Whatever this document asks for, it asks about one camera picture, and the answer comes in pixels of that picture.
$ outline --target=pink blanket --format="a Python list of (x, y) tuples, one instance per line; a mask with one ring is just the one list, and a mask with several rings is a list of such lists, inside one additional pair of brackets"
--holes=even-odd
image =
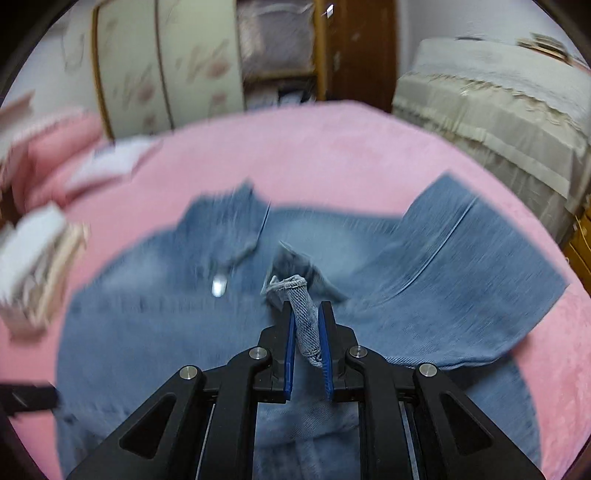
[[(491, 174), (439, 137), (356, 103), (231, 116), (164, 137), (135, 177), (72, 204), (70, 220), (91, 226), (67, 298), (122, 249), (177, 222), (191, 200), (245, 179), (274, 204), (400, 215), (444, 171), (503, 212), (571, 282), (514, 351), (540, 424), (542, 470), (558, 480), (591, 433), (591, 299), (529, 210)], [(0, 327), (0, 381), (55, 380), (63, 319), (34, 346)], [(50, 480), (61, 478), (50, 414), (15, 428)]]

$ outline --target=folded cloth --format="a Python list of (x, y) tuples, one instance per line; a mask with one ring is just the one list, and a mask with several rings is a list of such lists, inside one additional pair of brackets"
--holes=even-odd
[(59, 165), (31, 189), (25, 201), (25, 210), (47, 202), (66, 207), (89, 190), (127, 178), (161, 144), (162, 140), (150, 137), (132, 137), (114, 144), (99, 141)]
[(27, 275), (66, 228), (61, 210), (50, 204), (25, 216), (0, 251), (0, 303), (15, 300)]
[(0, 317), (13, 336), (44, 329), (58, 310), (68, 272), (84, 247), (87, 229), (68, 225), (50, 205), (0, 232)]

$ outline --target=denim fabric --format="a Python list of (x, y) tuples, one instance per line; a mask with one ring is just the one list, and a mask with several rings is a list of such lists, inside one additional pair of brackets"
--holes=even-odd
[[(214, 298), (220, 273), (228, 287)], [(356, 405), (326, 403), (322, 372), (308, 360), (318, 361), (319, 300), (331, 300), (337, 321), (393, 363), (462, 367), (454, 380), (539, 462), (535, 411), (507, 353), (565, 286), (450, 177), (401, 219), (269, 208), (248, 186), (201, 198), (178, 227), (125, 252), (75, 295), (57, 371), (63, 472), (177, 369), (218, 367), (255, 345), (283, 299), (301, 309), (298, 347), (307, 358), (296, 356), (292, 400), (259, 406), (257, 478), (355, 478), (330, 453), (355, 448)]]

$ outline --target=black object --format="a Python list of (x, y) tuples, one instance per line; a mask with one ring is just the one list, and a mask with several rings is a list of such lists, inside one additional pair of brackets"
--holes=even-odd
[(0, 384), (0, 472), (6, 478), (47, 480), (19, 440), (9, 417), (17, 413), (52, 410), (57, 404), (57, 391), (51, 385)]
[[(295, 319), (284, 304), (257, 347), (225, 367), (175, 373), (68, 480), (247, 480), (259, 402), (290, 399)], [(326, 392), (359, 402), (363, 480), (543, 480), (434, 365), (398, 367), (319, 310)]]

